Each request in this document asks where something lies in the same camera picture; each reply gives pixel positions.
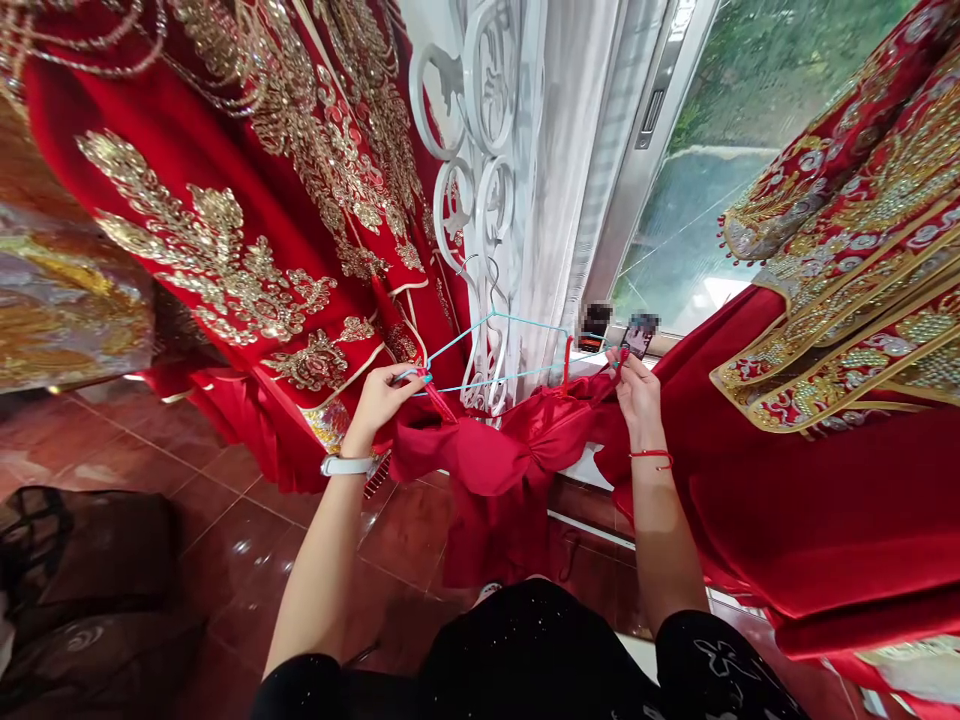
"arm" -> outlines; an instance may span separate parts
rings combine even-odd
[[[630,432],[630,451],[666,450],[660,420],[660,381],[633,355],[621,371],[617,398]],[[673,473],[662,469],[667,464],[663,457],[630,461],[637,577],[654,637],[663,621],[679,610],[710,611],[700,558],[677,497]]]
[[[391,387],[397,375],[411,368],[413,365],[401,364],[370,371],[344,436],[341,457],[370,457],[377,430],[429,379],[414,378],[402,387]],[[360,540],[365,482],[364,475],[330,478],[283,592],[264,677],[285,660],[304,653],[323,653],[343,662],[348,591]]]

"window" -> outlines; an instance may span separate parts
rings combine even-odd
[[[725,257],[717,216],[913,4],[671,3],[586,299],[612,299],[620,322],[657,313],[682,336],[745,288],[758,268]]]

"watch strap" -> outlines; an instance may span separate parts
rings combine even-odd
[[[327,455],[320,466],[320,472],[327,477],[333,475],[365,475],[373,467],[374,459],[342,458],[339,455]]]

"red string bracelet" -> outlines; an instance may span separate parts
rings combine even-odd
[[[658,467],[657,470],[669,470],[673,467],[673,455],[668,453],[666,450],[641,450],[638,453],[630,453],[630,457],[665,457],[667,459],[667,464]]]

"blue clothes hanger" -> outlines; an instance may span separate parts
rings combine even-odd
[[[428,358],[426,359],[425,363],[424,363],[424,368],[425,368],[426,370],[429,370],[429,369],[430,369],[430,363],[431,363],[435,358],[437,358],[439,355],[441,355],[442,353],[444,353],[444,352],[446,352],[447,350],[449,350],[450,348],[452,348],[452,347],[453,347],[454,345],[456,345],[458,342],[460,342],[461,340],[463,340],[463,338],[467,337],[467,335],[469,335],[471,332],[473,332],[473,330],[475,330],[476,328],[480,327],[480,326],[483,325],[485,322],[487,322],[488,320],[490,320],[491,318],[494,318],[494,317],[502,317],[502,318],[505,318],[505,319],[507,319],[507,320],[513,320],[513,321],[516,321],[516,322],[526,323],[527,325],[535,325],[535,326],[537,326],[537,327],[542,327],[542,328],[545,328],[545,329],[547,329],[547,330],[556,330],[556,331],[560,332],[560,333],[564,336],[564,339],[567,339],[567,338],[570,337],[570,333],[569,333],[567,330],[564,330],[564,329],[561,328],[561,327],[557,327],[556,325],[547,325],[547,324],[545,324],[545,323],[536,322],[535,320],[527,320],[527,319],[525,319],[525,318],[517,317],[516,315],[509,315],[509,314],[507,314],[507,313],[502,313],[502,312],[499,312],[498,310],[494,310],[494,311],[492,311],[490,314],[488,314],[486,317],[481,318],[479,321],[477,321],[476,323],[474,323],[473,325],[471,325],[469,328],[467,328],[466,330],[464,330],[462,333],[460,333],[459,335],[457,335],[457,337],[455,337],[453,340],[451,340],[450,342],[448,342],[446,345],[444,345],[442,348],[440,348],[439,350],[437,350],[435,353],[433,353],[432,355],[430,355],[430,357],[428,357]],[[599,335],[594,335],[593,333],[583,333],[583,334],[584,334],[586,337],[596,338],[596,339],[600,340],[602,343],[605,343],[605,342],[606,342],[606,339],[603,338],[603,337],[601,337],[601,336],[599,336]],[[600,350],[599,352],[590,353],[589,355],[583,355],[583,356],[581,356],[581,357],[578,357],[578,358],[576,358],[576,360],[579,361],[579,360],[586,360],[587,358],[597,357],[598,355],[603,355],[606,351],[607,351],[607,349],[603,349],[603,350]],[[506,382],[507,380],[512,380],[512,379],[514,379],[514,378],[523,377],[523,376],[525,376],[525,375],[534,375],[534,374],[536,374],[536,373],[543,372],[544,370],[554,370],[554,369],[562,368],[562,367],[564,367],[564,365],[566,365],[565,362],[555,363],[555,364],[553,364],[553,365],[545,365],[545,366],[539,367],[539,368],[537,368],[537,369],[535,369],[535,370],[525,370],[524,372],[516,373],[516,374],[514,374],[514,375],[505,375],[504,377],[494,378],[493,380],[483,380],[483,381],[481,381],[481,382],[467,383],[467,384],[465,384],[465,385],[457,385],[456,387],[450,387],[450,388],[437,388],[437,391],[438,391],[438,392],[454,392],[454,391],[456,391],[456,390],[465,390],[466,388],[480,387],[480,386],[482,386],[482,385],[492,385],[493,383]],[[416,372],[417,372],[416,370],[404,370],[402,373],[400,373],[399,375],[397,375],[396,378],[394,378],[393,383],[396,384],[396,383],[400,382],[403,378],[407,377],[408,375],[413,375],[413,374],[415,374]],[[416,396],[422,396],[422,395],[426,395],[426,393],[424,393],[424,392],[417,393]]]

